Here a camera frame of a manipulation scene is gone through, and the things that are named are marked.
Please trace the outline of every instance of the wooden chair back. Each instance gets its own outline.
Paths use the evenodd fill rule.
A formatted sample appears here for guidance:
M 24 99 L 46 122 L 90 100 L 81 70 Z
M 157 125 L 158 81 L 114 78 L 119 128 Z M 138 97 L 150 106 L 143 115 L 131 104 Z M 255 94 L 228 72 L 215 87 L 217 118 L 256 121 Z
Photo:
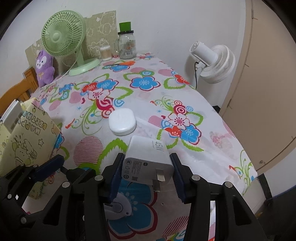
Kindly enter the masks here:
M 38 88 L 38 81 L 34 68 L 28 69 L 24 74 L 25 79 L 11 87 L 0 98 L 0 116 L 3 115 L 14 99 L 19 99 L 24 102 L 30 99 L 28 91 L 31 90 L 33 93 Z

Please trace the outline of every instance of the gift bag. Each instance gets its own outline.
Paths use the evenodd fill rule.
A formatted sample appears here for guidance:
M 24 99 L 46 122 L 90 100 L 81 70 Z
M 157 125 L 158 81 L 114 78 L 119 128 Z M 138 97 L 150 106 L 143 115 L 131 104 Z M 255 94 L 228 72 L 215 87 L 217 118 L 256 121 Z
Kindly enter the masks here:
M 11 135 L 1 132 L 2 152 L 0 160 L 0 177 L 15 167 L 42 165 L 50 159 L 60 129 L 43 110 L 36 99 L 23 103 L 25 111 L 18 120 Z

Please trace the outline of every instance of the door frame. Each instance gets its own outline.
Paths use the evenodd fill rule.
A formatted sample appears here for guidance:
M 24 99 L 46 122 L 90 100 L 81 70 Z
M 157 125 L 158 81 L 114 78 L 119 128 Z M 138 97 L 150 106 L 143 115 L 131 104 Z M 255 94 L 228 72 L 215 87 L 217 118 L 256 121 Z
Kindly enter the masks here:
M 246 0 L 246 24 L 244 30 L 244 39 L 242 44 L 242 51 L 239 56 L 239 61 L 237 64 L 237 68 L 233 77 L 233 80 L 230 84 L 228 93 L 225 97 L 225 100 L 222 104 L 221 110 L 219 111 L 219 115 L 223 118 L 223 115 L 226 112 L 226 109 L 231 102 L 231 99 L 236 91 L 238 83 L 241 79 L 243 69 L 246 64 L 247 56 L 249 53 L 251 38 L 252 38 L 252 29 L 253 29 L 253 1 Z M 257 170 L 258 175 L 263 174 L 267 170 L 274 167 L 278 164 L 281 160 L 283 160 L 292 150 L 296 148 L 296 137 L 283 149 L 277 156 L 271 159 L 267 164 Z

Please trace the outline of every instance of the floral tablecloth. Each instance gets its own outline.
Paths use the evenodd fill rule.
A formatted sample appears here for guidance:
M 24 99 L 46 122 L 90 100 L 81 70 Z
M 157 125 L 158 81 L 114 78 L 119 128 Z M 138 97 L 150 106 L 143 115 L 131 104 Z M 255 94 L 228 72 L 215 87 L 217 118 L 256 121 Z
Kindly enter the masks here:
M 257 176 L 250 159 L 232 131 L 210 104 L 176 71 L 152 55 L 134 60 L 112 59 L 78 76 L 64 76 L 37 97 L 62 134 L 54 154 L 65 157 L 66 168 L 93 168 L 100 173 L 127 150 L 133 135 L 163 140 L 170 153 L 208 182 L 230 181 L 244 194 Z M 137 127 L 115 136 L 108 116 L 118 108 L 133 110 Z M 65 180 L 50 176 L 39 200 L 28 198 L 26 211 L 42 209 Z M 151 186 L 122 180 L 119 192 L 129 201 L 132 215 L 108 220 L 112 240 L 180 240 L 190 205 L 178 199 L 172 180 L 154 193 Z M 214 236 L 215 206 L 211 205 Z

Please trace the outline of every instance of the purple plush toy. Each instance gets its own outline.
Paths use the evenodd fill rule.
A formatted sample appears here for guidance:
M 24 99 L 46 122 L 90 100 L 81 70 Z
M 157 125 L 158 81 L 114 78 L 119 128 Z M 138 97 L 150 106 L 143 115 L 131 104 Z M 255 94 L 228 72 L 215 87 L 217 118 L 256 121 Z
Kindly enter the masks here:
M 54 80 L 53 57 L 41 50 L 36 61 L 36 74 L 39 87 L 50 84 Z

